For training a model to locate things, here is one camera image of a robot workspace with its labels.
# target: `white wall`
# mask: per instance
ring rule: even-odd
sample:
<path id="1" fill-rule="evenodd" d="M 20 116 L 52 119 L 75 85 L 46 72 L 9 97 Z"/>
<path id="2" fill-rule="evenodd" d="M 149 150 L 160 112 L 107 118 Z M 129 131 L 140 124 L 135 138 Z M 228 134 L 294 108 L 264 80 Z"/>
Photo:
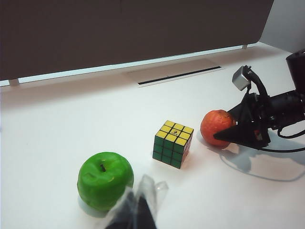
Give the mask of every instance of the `white wall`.
<path id="1" fill-rule="evenodd" d="M 274 0 L 260 41 L 289 52 L 305 49 L 305 0 Z"/>

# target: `apple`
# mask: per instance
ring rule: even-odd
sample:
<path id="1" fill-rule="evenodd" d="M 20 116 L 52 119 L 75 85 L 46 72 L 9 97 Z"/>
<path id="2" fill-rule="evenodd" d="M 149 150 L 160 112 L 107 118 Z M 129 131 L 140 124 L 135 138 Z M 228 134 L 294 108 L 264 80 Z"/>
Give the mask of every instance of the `apple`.
<path id="1" fill-rule="evenodd" d="M 214 146 L 227 147 L 230 142 L 214 138 L 214 134 L 236 125 L 233 117 L 224 110 L 214 110 L 208 112 L 200 125 L 200 132 L 206 142 Z"/>
<path id="2" fill-rule="evenodd" d="M 126 186 L 133 187 L 132 167 L 117 153 L 95 154 L 80 168 L 77 181 L 80 197 L 98 211 L 110 210 Z"/>

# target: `clear plastic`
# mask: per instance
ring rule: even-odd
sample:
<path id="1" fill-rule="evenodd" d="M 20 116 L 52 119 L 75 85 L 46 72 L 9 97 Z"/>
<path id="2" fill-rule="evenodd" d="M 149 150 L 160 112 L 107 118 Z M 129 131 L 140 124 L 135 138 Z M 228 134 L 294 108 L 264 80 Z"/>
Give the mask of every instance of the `clear plastic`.
<path id="1" fill-rule="evenodd" d="M 116 205 L 107 214 L 106 229 L 156 229 L 157 212 L 167 194 L 166 182 L 155 184 L 154 180 L 144 175 L 137 192 L 127 187 Z"/>

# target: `white table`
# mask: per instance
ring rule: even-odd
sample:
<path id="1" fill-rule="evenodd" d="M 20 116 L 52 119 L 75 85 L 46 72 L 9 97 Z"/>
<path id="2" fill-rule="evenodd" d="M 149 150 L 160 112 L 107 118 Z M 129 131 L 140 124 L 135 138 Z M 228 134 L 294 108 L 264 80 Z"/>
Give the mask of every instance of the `white table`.
<path id="1" fill-rule="evenodd" d="M 240 103 L 245 92 L 232 75 L 241 65 L 252 66 L 270 96 L 294 90 L 289 54 L 264 44 L 209 54 L 204 58 L 225 69 L 142 88 L 124 74 L 130 68 L 2 87 L 1 227 L 103 226 L 83 206 L 76 182 L 87 158 L 113 151 L 131 163 L 135 188 L 143 174 L 167 182 L 159 229 L 303 229 L 305 152 L 278 155 L 235 144 L 219 150 L 199 131 L 207 112 Z M 180 170 L 152 159 L 154 135 L 167 119 L 194 128 Z M 304 122 L 283 134 L 303 128 Z M 269 148 L 304 147 L 304 136 L 270 136 Z"/>

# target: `green apple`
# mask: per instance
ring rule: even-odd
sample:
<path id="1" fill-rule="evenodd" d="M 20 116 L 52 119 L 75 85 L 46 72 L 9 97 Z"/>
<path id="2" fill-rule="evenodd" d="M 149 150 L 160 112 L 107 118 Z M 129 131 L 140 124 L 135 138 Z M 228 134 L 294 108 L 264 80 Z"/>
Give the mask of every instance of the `green apple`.
<path id="1" fill-rule="evenodd" d="M 110 210 L 126 186 L 133 186 L 132 167 L 117 153 L 95 154 L 80 168 L 78 192 L 82 200 L 96 210 Z"/>

